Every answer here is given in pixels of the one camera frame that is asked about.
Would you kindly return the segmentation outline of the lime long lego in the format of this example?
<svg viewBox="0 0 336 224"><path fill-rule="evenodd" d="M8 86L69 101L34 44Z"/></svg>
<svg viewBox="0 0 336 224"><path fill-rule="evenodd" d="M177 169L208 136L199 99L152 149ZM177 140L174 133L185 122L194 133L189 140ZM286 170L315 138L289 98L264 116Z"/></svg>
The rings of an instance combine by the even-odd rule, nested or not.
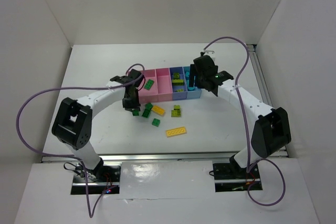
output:
<svg viewBox="0 0 336 224"><path fill-rule="evenodd" d="M172 85L173 86L183 86L184 85L184 80L183 79L173 79L172 80Z"/></svg>

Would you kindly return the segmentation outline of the dark green long lego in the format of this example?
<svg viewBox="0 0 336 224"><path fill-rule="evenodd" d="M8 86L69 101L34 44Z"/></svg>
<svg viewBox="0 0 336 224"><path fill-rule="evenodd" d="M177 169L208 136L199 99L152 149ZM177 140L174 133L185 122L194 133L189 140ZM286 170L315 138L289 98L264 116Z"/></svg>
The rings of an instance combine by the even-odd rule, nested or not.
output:
<svg viewBox="0 0 336 224"><path fill-rule="evenodd" d="M152 79L149 79L145 85L144 85L144 89L146 90L150 90L152 88L152 86L154 85L154 80Z"/></svg>

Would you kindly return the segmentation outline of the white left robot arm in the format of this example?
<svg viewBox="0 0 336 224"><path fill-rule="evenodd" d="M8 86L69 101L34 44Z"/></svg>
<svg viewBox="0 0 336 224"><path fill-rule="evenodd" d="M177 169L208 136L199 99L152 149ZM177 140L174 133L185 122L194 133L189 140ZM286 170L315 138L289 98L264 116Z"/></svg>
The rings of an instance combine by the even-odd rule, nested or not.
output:
<svg viewBox="0 0 336 224"><path fill-rule="evenodd" d="M143 79L141 72L131 69L125 76L111 78L101 90L78 99L62 100L51 132L68 146L94 176L103 173L105 168L102 158L90 143L92 120L101 111L119 101L126 111L139 112L138 87Z"/></svg>

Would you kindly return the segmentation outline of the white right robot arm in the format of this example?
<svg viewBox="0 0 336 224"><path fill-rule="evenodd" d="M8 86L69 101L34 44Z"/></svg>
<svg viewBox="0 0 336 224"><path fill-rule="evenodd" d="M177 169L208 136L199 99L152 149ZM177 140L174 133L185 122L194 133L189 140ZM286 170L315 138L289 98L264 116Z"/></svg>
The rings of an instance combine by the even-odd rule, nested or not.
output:
<svg viewBox="0 0 336 224"><path fill-rule="evenodd" d="M190 84L220 97L243 114L246 147L230 158L237 169L249 169L291 142L288 113L263 103L226 71L218 71L209 55L201 55L190 65Z"/></svg>

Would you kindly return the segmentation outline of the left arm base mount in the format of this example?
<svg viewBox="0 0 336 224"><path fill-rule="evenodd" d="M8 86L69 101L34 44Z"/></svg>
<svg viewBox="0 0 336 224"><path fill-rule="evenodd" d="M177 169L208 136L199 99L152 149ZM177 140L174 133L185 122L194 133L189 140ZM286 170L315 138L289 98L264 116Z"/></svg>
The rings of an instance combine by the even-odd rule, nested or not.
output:
<svg viewBox="0 0 336 224"><path fill-rule="evenodd" d="M74 174L71 186L71 195L85 195L85 174L81 164L73 162L65 162L63 168ZM88 174L88 193L90 195L99 195L104 190L106 194L119 194L120 193L120 175L121 164L112 164L110 168L103 172L103 174L94 176Z"/></svg>

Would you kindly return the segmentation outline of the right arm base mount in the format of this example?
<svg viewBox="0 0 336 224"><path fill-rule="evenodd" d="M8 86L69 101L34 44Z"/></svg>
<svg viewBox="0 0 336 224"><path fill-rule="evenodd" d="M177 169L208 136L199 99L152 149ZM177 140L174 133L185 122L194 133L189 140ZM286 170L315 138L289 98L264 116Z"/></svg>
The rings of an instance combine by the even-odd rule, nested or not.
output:
<svg viewBox="0 0 336 224"><path fill-rule="evenodd" d="M214 178L215 191L247 191L262 190L262 183L258 166L248 173L246 168L241 168L233 157L227 162L213 163L213 169L208 172Z"/></svg>

